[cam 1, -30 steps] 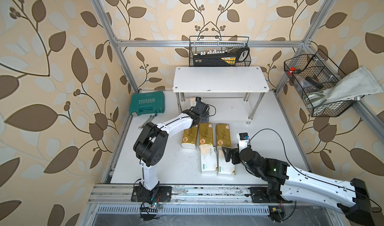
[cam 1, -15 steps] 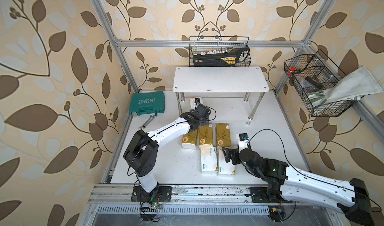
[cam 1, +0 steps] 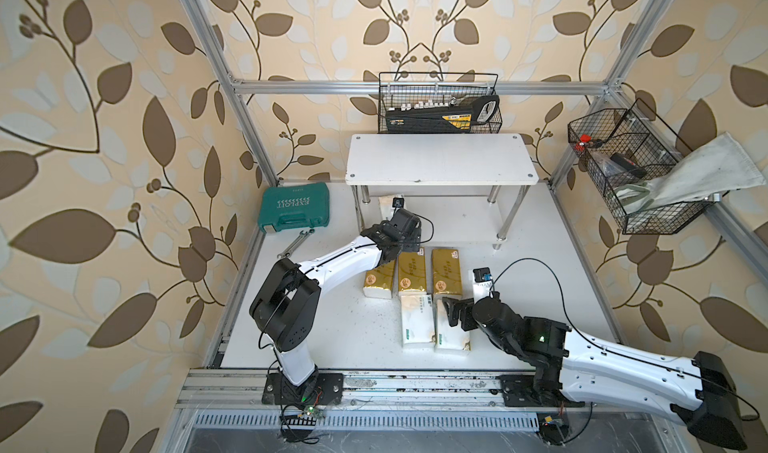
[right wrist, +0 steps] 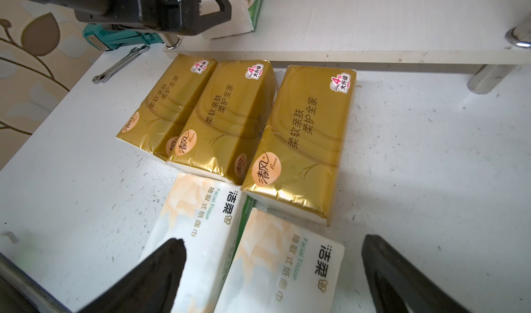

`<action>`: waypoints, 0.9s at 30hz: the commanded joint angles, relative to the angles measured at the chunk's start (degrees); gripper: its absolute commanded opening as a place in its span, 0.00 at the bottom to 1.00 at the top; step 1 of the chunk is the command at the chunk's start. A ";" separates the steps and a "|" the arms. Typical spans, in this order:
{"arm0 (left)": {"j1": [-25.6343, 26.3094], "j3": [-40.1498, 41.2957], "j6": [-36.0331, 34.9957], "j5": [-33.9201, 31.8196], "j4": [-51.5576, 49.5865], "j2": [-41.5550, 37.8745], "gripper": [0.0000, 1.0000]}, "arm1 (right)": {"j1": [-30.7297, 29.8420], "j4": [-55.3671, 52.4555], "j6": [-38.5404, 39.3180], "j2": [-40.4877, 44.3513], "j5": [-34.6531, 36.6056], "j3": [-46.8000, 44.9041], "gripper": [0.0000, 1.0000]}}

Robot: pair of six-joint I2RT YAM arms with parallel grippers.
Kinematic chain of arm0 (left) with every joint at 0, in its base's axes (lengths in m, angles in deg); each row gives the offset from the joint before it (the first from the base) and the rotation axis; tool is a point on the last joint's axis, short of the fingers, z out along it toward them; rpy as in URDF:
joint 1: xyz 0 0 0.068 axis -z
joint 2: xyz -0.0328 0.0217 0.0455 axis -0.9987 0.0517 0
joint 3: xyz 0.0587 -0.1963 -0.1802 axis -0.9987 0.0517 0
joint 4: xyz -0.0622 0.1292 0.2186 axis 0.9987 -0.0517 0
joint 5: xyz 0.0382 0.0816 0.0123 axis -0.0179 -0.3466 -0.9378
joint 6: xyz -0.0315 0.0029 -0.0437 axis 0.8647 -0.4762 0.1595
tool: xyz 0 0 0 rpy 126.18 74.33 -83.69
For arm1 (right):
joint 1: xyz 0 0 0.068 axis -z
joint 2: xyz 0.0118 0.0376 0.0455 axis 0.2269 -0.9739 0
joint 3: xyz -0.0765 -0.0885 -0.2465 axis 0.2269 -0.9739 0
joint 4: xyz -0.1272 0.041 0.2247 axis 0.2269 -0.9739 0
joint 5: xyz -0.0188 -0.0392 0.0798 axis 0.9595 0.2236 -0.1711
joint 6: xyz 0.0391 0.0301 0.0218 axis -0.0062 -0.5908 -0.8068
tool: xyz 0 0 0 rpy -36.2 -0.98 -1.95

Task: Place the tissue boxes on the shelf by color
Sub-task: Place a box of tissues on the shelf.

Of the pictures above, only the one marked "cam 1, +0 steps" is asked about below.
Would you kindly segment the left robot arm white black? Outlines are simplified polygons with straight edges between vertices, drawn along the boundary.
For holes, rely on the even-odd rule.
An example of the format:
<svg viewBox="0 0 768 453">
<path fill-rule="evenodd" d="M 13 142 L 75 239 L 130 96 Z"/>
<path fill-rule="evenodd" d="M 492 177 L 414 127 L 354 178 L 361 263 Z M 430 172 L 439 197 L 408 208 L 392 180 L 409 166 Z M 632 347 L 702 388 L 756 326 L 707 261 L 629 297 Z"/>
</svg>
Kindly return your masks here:
<svg viewBox="0 0 768 453">
<path fill-rule="evenodd" d="M 267 274 L 249 315 L 269 339 L 282 379 L 293 387 L 316 382 L 318 367 L 307 338 L 322 295 L 355 275 L 386 265 L 403 252 L 419 250 L 424 218 L 406 209 L 364 229 L 345 246 L 313 260 L 276 261 Z"/>
</svg>

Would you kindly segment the white tissue pack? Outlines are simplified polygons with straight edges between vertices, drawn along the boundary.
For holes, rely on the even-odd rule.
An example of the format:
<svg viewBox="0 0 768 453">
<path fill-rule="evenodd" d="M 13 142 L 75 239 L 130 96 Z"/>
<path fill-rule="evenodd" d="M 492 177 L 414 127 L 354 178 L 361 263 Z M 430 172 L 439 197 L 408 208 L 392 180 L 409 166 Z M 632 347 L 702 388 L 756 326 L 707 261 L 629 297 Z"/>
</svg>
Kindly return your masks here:
<svg viewBox="0 0 768 453">
<path fill-rule="evenodd" d="M 406 295 L 400 298 L 404 348 L 433 347 L 436 340 L 432 297 Z"/>
<path fill-rule="evenodd" d="M 439 354 L 468 355 L 471 351 L 470 333 L 459 325 L 449 324 L 448 313 L 441 299 L 436 300 L 435 352 Z"/>
<path fill-rule="evenodd" d="M 383 220 L 392 219 L 395 212 L 395 207 L 393 206 L 393 201 L 395 200 L 395 198 L 396 198 L 395 195 L 380 196 L 378 198 L 379 210 Z"/>
</svg>

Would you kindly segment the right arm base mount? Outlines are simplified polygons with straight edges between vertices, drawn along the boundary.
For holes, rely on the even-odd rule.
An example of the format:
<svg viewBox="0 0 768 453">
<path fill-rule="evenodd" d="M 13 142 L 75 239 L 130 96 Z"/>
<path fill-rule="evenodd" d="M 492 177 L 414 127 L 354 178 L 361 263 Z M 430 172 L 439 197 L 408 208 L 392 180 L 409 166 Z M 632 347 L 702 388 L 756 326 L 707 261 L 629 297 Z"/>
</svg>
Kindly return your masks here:
<svg viewBox="0 0 768 453">
<path fill-rule="evenodd" d="M 497 377 L 505 407 L 585 407 L 585 402 L 567 399 L 559 389 L 544 387 L 534 375 L 506 374 Z"/>
</svg>

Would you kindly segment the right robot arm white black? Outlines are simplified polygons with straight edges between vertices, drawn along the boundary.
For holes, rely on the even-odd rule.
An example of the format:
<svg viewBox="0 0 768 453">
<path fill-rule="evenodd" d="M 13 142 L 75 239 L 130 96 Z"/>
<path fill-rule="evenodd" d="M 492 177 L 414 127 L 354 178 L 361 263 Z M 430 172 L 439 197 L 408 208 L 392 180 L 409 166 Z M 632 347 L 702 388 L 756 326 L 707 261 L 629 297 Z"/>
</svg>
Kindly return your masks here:
<svg viewBox="0 0 768 453">
<path fill-rule="evenodd" d="M 441 303 L 450 326 L 478 329 L 497 349 L 533 367 L 532 393 L 542 405 L 623 406 L 676 421 L 714 446 L 747 447 L 736 385 L 717 355 L 664 359 L 562 322 L 522 317 L 494 296 Z"/>
</svg>

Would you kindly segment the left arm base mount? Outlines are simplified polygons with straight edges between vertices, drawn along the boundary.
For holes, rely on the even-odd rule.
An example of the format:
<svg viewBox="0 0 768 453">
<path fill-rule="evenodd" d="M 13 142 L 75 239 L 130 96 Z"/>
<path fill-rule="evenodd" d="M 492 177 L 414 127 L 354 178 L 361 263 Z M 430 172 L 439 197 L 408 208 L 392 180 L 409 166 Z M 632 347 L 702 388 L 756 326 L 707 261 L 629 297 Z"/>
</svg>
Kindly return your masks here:
<svg viewBox="0 0 768 453">
<path fill-rule="evenodd" d="M 344 375 L 341 373 L 314 372 L 299 386 L 293 385 L 281 372 L 270 373 L 261 403 L 299 407 L 338 405 L 342 400 L 343 383 Z"/>
</svg>

